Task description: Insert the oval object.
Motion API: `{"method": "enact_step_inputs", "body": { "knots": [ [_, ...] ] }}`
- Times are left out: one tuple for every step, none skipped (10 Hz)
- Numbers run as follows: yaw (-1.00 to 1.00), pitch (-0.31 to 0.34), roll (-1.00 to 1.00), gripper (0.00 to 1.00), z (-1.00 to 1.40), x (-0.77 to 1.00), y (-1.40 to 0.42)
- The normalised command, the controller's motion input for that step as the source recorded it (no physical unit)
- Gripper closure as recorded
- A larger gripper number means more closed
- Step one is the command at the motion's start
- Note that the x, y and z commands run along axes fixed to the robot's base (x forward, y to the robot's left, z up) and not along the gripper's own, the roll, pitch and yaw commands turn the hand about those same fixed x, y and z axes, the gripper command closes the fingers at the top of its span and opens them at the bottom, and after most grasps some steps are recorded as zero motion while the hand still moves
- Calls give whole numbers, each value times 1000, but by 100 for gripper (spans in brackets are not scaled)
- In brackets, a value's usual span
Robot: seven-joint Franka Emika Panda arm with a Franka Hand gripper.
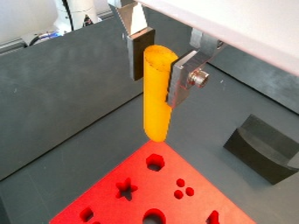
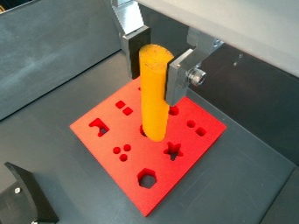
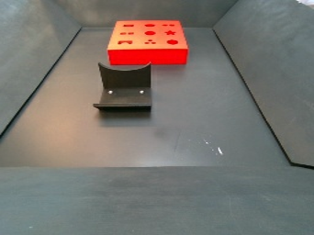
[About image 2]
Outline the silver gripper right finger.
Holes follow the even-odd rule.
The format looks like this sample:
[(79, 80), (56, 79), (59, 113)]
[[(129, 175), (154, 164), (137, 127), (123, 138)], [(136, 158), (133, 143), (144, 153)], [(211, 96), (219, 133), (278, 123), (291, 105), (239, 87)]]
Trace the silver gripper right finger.
[(206, 79), (202, 62), (220, 48), (223, 41), (190, 28), (187, 43), (191, 48), (168, 64), (164, 100), (175, 106), (187, 94), (190, 85), (198, 87)]

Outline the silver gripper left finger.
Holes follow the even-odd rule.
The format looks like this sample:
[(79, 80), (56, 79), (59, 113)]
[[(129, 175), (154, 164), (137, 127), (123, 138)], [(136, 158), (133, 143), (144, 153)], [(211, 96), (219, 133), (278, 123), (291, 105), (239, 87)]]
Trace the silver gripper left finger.
[(151, 43), (151, 28), (144, 24), (139, 4), (135, 0), (109, 0), (116, 16), (116, 25), (125, 53), (128, 74), (132, 79), (139, 76), (139, 51)]

